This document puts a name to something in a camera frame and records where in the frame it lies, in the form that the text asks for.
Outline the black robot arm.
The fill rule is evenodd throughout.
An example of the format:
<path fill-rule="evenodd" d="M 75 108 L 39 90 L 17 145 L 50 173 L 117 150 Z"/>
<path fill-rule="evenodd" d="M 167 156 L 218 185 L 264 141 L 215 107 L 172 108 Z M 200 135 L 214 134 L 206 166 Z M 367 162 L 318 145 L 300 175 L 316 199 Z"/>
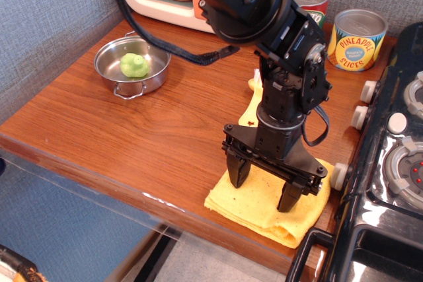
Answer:
<path fill-rule="evenodd" d="M 228 124 L 223 149 L 231 183 L 240 187 L 251 166 L 284 180 L 278 210 L 290 211 L 303 195 L 317 195 L 327 169 L 307 151 L 305 122 L 322 119 L 331 89 L 321 27 L 294 0 L 203 0 L 203 17 L 222 40 L 252 46 L 260 58 L 262 98 L 258 125 Z"/>

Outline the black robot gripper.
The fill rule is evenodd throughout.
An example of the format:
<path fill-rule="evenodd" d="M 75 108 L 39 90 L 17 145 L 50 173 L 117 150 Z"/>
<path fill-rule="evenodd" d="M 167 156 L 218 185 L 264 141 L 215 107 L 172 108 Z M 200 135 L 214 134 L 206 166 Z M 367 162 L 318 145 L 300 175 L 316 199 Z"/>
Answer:
<path fill-rule="evenodd" d="M 278 211 L 289 212 L 302 195 L 317 195 L 328 170 L 303 146 L 301 128 L 276 129 L 267 125 L 227 124 L 223 149 L 229 179 L 240 188 L 253 164 L 286 181 Z"/>

